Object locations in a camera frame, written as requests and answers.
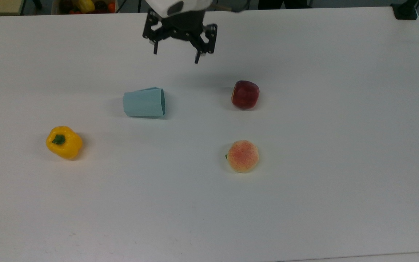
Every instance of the red apple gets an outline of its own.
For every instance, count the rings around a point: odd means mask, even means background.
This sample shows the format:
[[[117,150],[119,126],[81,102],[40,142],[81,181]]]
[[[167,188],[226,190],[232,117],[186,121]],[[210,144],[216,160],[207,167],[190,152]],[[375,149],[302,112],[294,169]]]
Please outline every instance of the red apple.
[[[250,109],[256,105],[260,88],[250,81],[237,81],[232,92],[232,103],[241,109]]]

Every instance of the fruit basket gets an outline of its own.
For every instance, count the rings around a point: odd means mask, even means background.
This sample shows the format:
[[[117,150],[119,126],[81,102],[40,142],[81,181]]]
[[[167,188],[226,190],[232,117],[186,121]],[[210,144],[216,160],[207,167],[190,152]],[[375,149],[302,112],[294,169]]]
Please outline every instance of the fruit basket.
[[[68,13],[65,13],[65,12],[63,12],[61,9],[60,9],[60,6],[59,6],[59,4],[60,4],[60,2],[61,2],[62,0],[53,0],[53,5],[51,6],[51,14],[52,15],[68,15]],[[76,7],[76,10],[78,9],[77,8],[77,3],[78,3],[78,1],[79,0],[72,0],[72,2],[73,2],[73,6],[74,7]],[[103,2],[105,2],[106,3],[106,6],[108,7],[108,5],[110,5],[110,4],[112,4],[112,3],[114,3],[115,4],[115,6],[114,6],[114,13],[117,11],[117,9],[118,9],[118,4],[117,4],[117,0],[103,0]],[[105,13],[111,13],[110,12],[110,10],[108,10],[108,9],[106,9],[105,10]]]

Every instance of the white table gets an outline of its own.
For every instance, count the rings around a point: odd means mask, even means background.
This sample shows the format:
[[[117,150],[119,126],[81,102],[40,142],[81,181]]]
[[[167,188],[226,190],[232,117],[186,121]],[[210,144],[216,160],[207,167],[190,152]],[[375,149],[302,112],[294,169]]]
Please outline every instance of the white table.
[[[390,7],[207,13],[216,50],[145,14],[0,18],[0,262],[263,262],[419,252],[419,20]],[[252,111],[237,80],[261,88]],[[164,119],[126,91],[165,90]],[[66,125],[76,161],[45,138]],[[224,155],[249,139],[249,174]]]

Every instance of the black cable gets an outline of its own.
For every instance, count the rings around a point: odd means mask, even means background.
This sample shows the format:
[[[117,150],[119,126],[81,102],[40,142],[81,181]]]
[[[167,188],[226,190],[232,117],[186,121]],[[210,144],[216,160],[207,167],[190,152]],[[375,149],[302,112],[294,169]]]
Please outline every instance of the black cable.
[[[124,0],[123,3],[119,6],[119,8],[117,9],[116,13],[118,13],[121,8],[124,6],[125,2],[127,2],[127,0]]]

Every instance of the floor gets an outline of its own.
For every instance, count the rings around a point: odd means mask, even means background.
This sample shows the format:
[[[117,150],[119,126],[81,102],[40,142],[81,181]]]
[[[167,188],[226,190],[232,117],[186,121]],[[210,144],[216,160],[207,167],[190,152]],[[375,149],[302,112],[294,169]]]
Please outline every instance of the floor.
[[[51,6],[53,0],[40,0],[43,8],[37,10],[32,0],[27,0],[24,8],[25,15],[51,15]],[[118,0],[119,6],[124,0]],[[138,0],[125,0],[125,4],[121,9],[121,13],[137,13],[138,12]],[[242,6],[246,0],[214,0],[218,1],[220,5],[230,6]],[[313,8],[333,8],[333,7],[388,7],[391,3],[403,3],[404,0],[308,0],[308,3]],[[258,0],[251,1],[249,6],[250,10],[256,10],[258,6]],[[146,1],[143,0],[141,5],[141,12],[146,12],[149,6]]]

